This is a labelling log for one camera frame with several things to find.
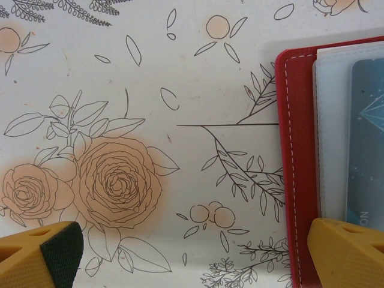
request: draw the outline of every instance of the botanical illustration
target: botanical illustration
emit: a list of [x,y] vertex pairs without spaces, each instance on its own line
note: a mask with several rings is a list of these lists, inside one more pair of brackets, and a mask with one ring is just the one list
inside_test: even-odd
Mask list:
[[[173,24],[175,23],[175,20],[176,20],[176,17],[177,17],[177,11],[176,9],[174,8],[168,15],[168,18],[167,18],[167,31],[169,30],[169,28],[171,28],[173,26]],[[176,40],[176,35],[174,33],[167,33],[167,37],[169,39],[171,39],[172,41],[175,41]]]
[[360,0],[313,0],[313,6],[325,15],[339,15],[352,4],[357,4],[362,12],[367,12],[362,7]]
[[[250,258],[250,265],[238,267],[229,257],[209,264],[209,271],[200,278],[205,287],[242,288],[246,285],[251,287],[251,284],[258,281],[258,271],[261,267],[266,268],[268,273],[271,273],[276,265],[290,267],[287,238],[274,242],[273,238],[269,237],[266,244],[261,240],[258,245],[248,241],[247,244],[238,246],[243,249],[240,254]],[[277,281],[285,283],[286,288],[292,287],[290,274],[282,275]]]
[[44,49],[49,45],[49,43],[47,43],[25,47],[28,44],[30,37],[31,33],[28,33],[23,41],[21,41],[19,34],[14,29],[8,27],[0,29],[0,53],[9,54],[4,65],[5,75],[8,75],[15,53],[30,54]]
[[166,258],[150,243],[121,231],[144,222],[163,192],[161,178],[179,169],[156,147],[129,138],[145,119],[102,118],[108,101],[82,103],[79,91],[72,104],[57,95],[51,115],[31,112],[12,120],[4,135],[22,137],[44,131],[45,141],[63,138],[63,146],[42,149],[33,163],[10,169],[0,191],[0,213],[27,227],[41,226],[52,211],[60,221],[76,220],[95,253],[85,271],[94,276],[103,261],[117,258],[133,273],[171,272]]
[[[210,48],[213,48],[219,40],[225,39],[228,34],[229,38],[234,37],[240,30],[240,28],[243,26],[245,21],[248,19],[248,17],[243,17],[240,20],[238,20],[233,26],[232,29],[230,28],[230,24],[228,20],[221,16],[221,15],[214,15],[212,16],[208,22],[206,23],[205,29],[208,33],[208,35],[214,39],[213,42],[210,42],[203,47],[201,47],[194,56],[200,55],[203,52],[206,52]],[[234,50],[234,48],[227,42],[224,42],[224,48],[227,51],[228,55],[237,63],[240,63],[240,59]]]
[[232,226],[235,224],[236,216],[233,211],[228,207],[224,207],[220,202],[213,201],[209,205],[196,205],[190,209],[190,219],[183,214],[177,213],[177,216],[184,220],[191,220],[194,222],[194,226],[189,228],[184,234],[184,239],[196,234],[200,228],[206,230],[211,228],[212,224],[222,228],[220,231],[220,242],[224,250],[229,252],[229,241],[227,240],[226,233],[232,235],[243,235],[247,234],[249,230],[244,229],[233,229]]
[[[95,12],[116,16],[119,15],[120,12],[113,5],[128,1],[131,0],[91,0],[89,9]],[[0,17],[8,18],[10,15],[8,11],[11,11],[11,14],[23,20],[41,23],[45,22],[43,15],[47,13],[46,10],[58,8],[67,12],[69,15],[73,15],[78,19],[82,19],[98,26],[111,25],[109,22],[102,21],[86,11],[82,7],[83,2],[79,5],[74,0],[8,0],[7,3],[9,6],[6,6],[5,3],[3,4],[5,7],[0,5]]]
[[[261,155],[248,155],[245,151],[229,150],[224,147],[211,129],[213,127],[278,125],[278,123],[251,122],[255,114],[276,102],[275,76],[273,72],[268,71],[263,65],[260,65],[260,69],[264,75],[261,80],[251,73],[253,88],[256,93],[244,86],[253,104],[252,109],[249,114],[243,116],[237,123],[179,126],[201,127],[213,138],[216,155],[209,158],[201,170],[206,171],[214,164],[223,168],[224,173],[215,181],[216,186],[222,183],[229,184],[229,190],[232,192],[233,197],[240,196],[246,202],[258,199],[262,215],[266,214],[268,206],[273,206],[274,217],[279,222],[280,210],[285,206],[283,168],[281,167],[276,171],[267,171]],[[242,157],[248,157],[245,165],[241,164],[243,161],[239,161]]]

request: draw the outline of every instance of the branch drawing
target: branch drawing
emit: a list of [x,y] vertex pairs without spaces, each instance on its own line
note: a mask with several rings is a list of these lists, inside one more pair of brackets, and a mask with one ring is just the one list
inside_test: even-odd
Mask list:
[[[76,16],[86,22],[98,25],[98,26],[110,26],[111,24],[106,21],[102,21],[78,5],[74,0],[11,0],[13,6],[11,13],[16,17],[30,22],[45,22],[45,18],[42,14],[38,14],[40,11],[52,10],[56,6],[62,11],[67,11],[69,14]],[[113,7],[113,4],[128,2],[131,0],[92,0],[89,8],[95,12],[100,12],[109,15],[119,15],[119,11]],[[2,9],[0,6],[0,17],[9,17],[9,13]]]
[[[271,273],[277,263],[282,263],[287,267],[289,264],[289,252],[287,250],[286,238],[279,240],[274,244],[273,239],[269,238],[269,243],[263,245],[263,241],[257,248],[251,248],[251,241],[247,245],[238,245],[244,247],[243,255],[250,255],[251,262],[257,259],[257,262],[246,267],[236,267],[234,262],[228,258],[222,258],[220,262],[209,264],[209,272],[204,273],[200,278],[207,288],[241,288],[245,284],[252,285],[258,281],[257,268],[265,266],[267,272]],[[292,286],[290,274],[283,275],[278,282],[287,281],[286,288]]]

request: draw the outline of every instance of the blue card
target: blue card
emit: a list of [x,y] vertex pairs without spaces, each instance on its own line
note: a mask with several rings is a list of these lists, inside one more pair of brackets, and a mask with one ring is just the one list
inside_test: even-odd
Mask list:
[[384,58],[352,68],[346,220],[384,231]]

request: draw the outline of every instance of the herb sprig drawing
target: herb sprig drawing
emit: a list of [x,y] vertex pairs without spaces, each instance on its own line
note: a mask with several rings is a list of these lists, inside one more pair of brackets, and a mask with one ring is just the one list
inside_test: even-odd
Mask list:
[[275,76],[263,65],[260,69],[264,77],[257,78],[251,73],[255,95],[250,88],[244,86],[245,91],[253,103],[252,109],[248,115],[243,116],[235,124],[207,124],[207,125],[178,125],[180,127],[200,127],[203,128],[213,138],[216,155],[211,156],[202,166],[202,171],[206,171],[214,164],[219,164],[223,168],[223,174],[216,180],[216,186],[227,181],[230,184],[230,190],[233,197],[240,195],[246,202],[255,198],[259,200],[259,207],[262,215],[265,216],[268,203],[272,202],[274,217],[280,221],[280,209],[284,207],[284,180],[283,168],[275,171],[267,171],[264,159],[261,156],[251,155],[246,165],[241,164],[240,158],[248,155],[244,151],[231,151],[224,147],[223,143],[215,135],[214,127],[257,127],[278,125],[278,123],[245,123],[251,118],[276,102]]
[[[113,4],[128,2],[131,0],[92,0],[89,9],[104,13],[112,16],[119,15],[119,11],[113,6]],[[74,0],[9,0],[12,7],[10,8],[11,14],[18,18],[27,20],[30,22],[45,22],[43,14],[46,10],[52,10],[55,7],[62,11],[66,11],[68,14],[76,16],[78,19],[82,19],[86,22],[98,25],[98,26],[110,26],[111,24],[107,21],[100,20],[89,12],[87,12],[82,6],[76,3]],[[9,12],[1,5],[0,6],[0,17],[9,17]]]
[[[238,267],[229,257],[222,258],[220,262],[209,264],[209,272],[204,273],[200,279],[207,288],[242,288],[246,284],[252,285],[259,279],[258,269],[261,266],[266,266],[268,273],[275,269],[275,265],[289,268],[289,252],[286,242],[287,239],[284,238],[274,243],[272,237],[269,237],[267,244],[260,241],[256,247],[252,247],[251,241],[245,245],[238,245],[244,249],[240,252],[241,255],[249,255],[250,265]],[[285,282],[286,288],[292,287],[290,274],[284,274],[277,281]]]

